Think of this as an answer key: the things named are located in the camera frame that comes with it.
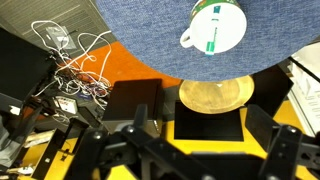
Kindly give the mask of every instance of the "white mug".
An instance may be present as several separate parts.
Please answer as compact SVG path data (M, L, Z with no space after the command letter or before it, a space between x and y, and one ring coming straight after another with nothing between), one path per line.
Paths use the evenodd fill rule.
M236 46L246 28L245 14L235 0L200 0L192 9L190 27L182 34L180 44L214 55Z

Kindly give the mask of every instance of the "yellow surface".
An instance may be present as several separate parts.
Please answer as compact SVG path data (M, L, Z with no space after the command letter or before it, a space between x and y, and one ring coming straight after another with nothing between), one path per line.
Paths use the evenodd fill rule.
M244 142L226 142L226 141L196 141L196 140L174 140L174 121L170 121L166 123L166 135L165 138L173 144L175 147L183 151L184 153L191 153L194 151L207 151L207 152L246 152L248 154L253 154L259 157L266 157L266 153L260 147L260 145L256 142L250 132L244 126L246 109L243 108L240 110L241 114L241 122L243 126L243 136ZM291 124L302 130L302 126L290 104L289 101L285 101L280 107L278 113L274 118L277 122L283 124ZM68 143L65 143L63 149L70 148L70 145L73 147L76 139L68 140ZM26 154L24 159L24 164L28 165L28 163L32 161L37 161L40 158L41 154L45 148L44 145L39 145L37 147L32 147L30 151ZM46 179L56 180L62 179L64 174L66 173L68 166L72 160L72 156L68 156L68 158L62 162L60 158L62 156L61 152L58 152L56 158L52 162L52 165L47 173ZM298 167L297 176L301 179L313 180L314 178L304 167ZM126 170L124 166L118 166L111 170L111 175L109 177L110 180L131 180L134 177Z
M259 157L266 157L266 153L260 147L258 142L253 138L250 132L245 128L246 108L240 110L241 123L243 127L244 142L230 142L230 141L196 141L196 140L174 140L174 121L166 124L168 142L183 151L184 153L191 153L194 151L209 151L209 152L246 152ZM283 124L293 125L303 131L303 128L296 116L294 109L289 101L283 102L274 119ZM298 166L297 176L301 179L312 180L314 178L305 167Z

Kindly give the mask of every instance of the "wire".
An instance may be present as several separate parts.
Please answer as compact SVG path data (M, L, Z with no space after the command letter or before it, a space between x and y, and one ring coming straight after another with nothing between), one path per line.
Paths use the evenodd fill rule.
M66 31L59 24L57 24L56 22L50 21L50 20L40 20L40 21L34 21L34 22L31 23L32 30L36 33L36 35L38 35L41 38L41 40L43 42L43 45L46 46L47 48L51 49L51 50L57 51L54 47L48 46L46 41L42 38L42 36L38 33L38 31L35 30L34 25L35 24L40 24L40 23L41 24L52 23L52 24L58 26L63 31L65 36L68 36L68 34L66 33ZM61 46L61 48L58 51L60 51L61 49L67 47L68 44L69 44L69 38L67 38L66 43L63 46Z
M65 34L63 41L67 37L66 43L61 44L61 47L58 47L58 49L51 47L51 46L48 46L46 44L46 41L44 40L44 38L42 38L41 35L34 28L36 24L45 24L45 23L53 23L57 27L59 27ZM106 103L104 103L104 102L100 103L99 101L101 99L98 100L97 98L103 98L103 97L107 96L110 92L109 88L111 87L111 83L109 82L108 79L103 77L102 74L104 72L106 61L112 52L112 48L111 48L110 43L106 39L104 39L102 36L105 34L111 33L111 31L106 31L106 32L103 32L99 35L94 35L91 33L80 33L77 38L78 38L78 44L79 44L80 48L82 49L83 54L81 54L80 56L78 56L74 59L71 59L69 54L63 49L68 45L70 39L69 39L66 31L59 24L57 24L53 21L49 21L49 20L48 21L34 21L31 24L31 27L32 27L33 31L41 38L43 44L47 48L49 48L50 50L55 52L55 54L58 55L60 57L61 61L63 61L63 63L64 63L64 65L60 65L59 63L57 63L57 58L54 58L54 60L56 61L55 63L58 66L58 69L54 73L55 80L53 82L51 82L50 84L48 84L44 89L42 89L35 96L39 96L47 88L49 88L52 84L57 82L59 84L58 89L61 92L63 92L64 94L75 95L81 91L84 94L91 95L93 98L93 101L99 107L104 109L104 106L106 105ZM96 37L95 40L90 44L90 46L87 49L85 49L83 47L83 44L80 41L81 37L84 35ZM94 55L89 55L88 52L92 49L92 47L95 45L95 43L99 39L102 39L103 41L105 41L108 44L108 49L109 49L106 56L104 57L104 61L101 66L100 73L97 74L97 73L91 72L91 71L83 71L84 63L87 60L90 60L91 62L96 62L98 60ZM81 64L79 64L77 61L80 58L82 58L83 56L86 56L86 57L83 59ZM53 117L53 118L59 122L62 122L62 123L67 122L66 116L63 114L59 118L57 118L57 117Z
M34 97L39 96L40 94L42 94L46 89L48 89L48 87L50 87L52 84L56 83L57 80L52 81L50 84L48 84L46 87L44 87L40 92L38 92L36 95L33 95Z
M99 36L97 36L97 35L95 35L95 34L91 34L91 33L81 33L81 34L79 34L79 36L78 36L79 45L80 45L80 47L81 47L81 49L82 49L83 51L85 51L85 49L83 48L83 46L82 46L82 44L81 44L81 42L80 42L80 37L81 37L82 35L95 36L96 38L100 38L100 39L102 39L103 41L105 41L106 43L108 43L108 47L109 47L110 50L108 51L107 55L105 56L104 61L103 61L103 64L102 64L102 66L101 66L101 70L100 70L100 74L99 74L99 81L101 80L102 73L103 73L103 71L104 71L104 67L105 67L105 64L106 64L106 62L107 62L107 59L109 58L109 55L110 55L111 52L112 52L112 48L111 48L111 45L110 45L109 41L105 40L105 39L104 39L103 37L101 37L101 36L104 35L104 34L110 33L110 32L107 31L107 32L101 33Z
M52 115L52 119L59 122L64 126L68 126L70 124L71 118L77 118L78 116L67 117L66 114L61 109L55 109L56 114Z
M95 43L98 41L98 39L101 37L101 36L103 36L103 35L105 35L105 34L109 34L109 33L111 33L111 31L106 31L106 32L103 32L103 33L101 33L101 34L99 34L97 37L96 37L96 39L91 43L91 45L88 47L88 49L86 49L86 50L84 50L84 48L82 47L82 45L81 45L81 47L82 47L82 50L84 50L84 53L83 54L81 54L80 56L78 56L78 57L76 57L76 58L74 58L72 61L70 61L67 65L65 65L65 66L63 66L62 68L60 68L60 69L58 69L56 72L59 72L59 71L61 71L61 70L63 70L63 69L66 69L66 68L68 68L71 64L73 64L74 62L76 62L78 59L80 59L82 56L84 56L84 55L87 55L87 53L90 51L90 49L95 45Z

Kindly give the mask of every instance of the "orange mat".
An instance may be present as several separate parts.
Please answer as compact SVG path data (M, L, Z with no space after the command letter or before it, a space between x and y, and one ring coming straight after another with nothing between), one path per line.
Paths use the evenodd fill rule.
M178 85L181 79L173 78L171 76L162 74L149 66L143 64L136 59L120 42L111 44L112 52L107 60L103 77L107 78L112 85L119 80L137 80L137 79L151 79L161 78L164 88ZM84 64L84 71L93 71L100 73L103 60L106 53L109 51L109 46L104 46L99 49L89 52L90 55L97 57L96 62L86 61Z

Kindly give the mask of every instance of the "blue fabric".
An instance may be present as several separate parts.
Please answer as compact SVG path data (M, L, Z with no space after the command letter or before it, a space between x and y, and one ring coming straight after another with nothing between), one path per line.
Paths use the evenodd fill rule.
M181 79L219 81L253 74L284 60L320 34L320 0L238 0L248 27L233 49L207 57L184 49L197 0L97 0L116 38L150 67Z

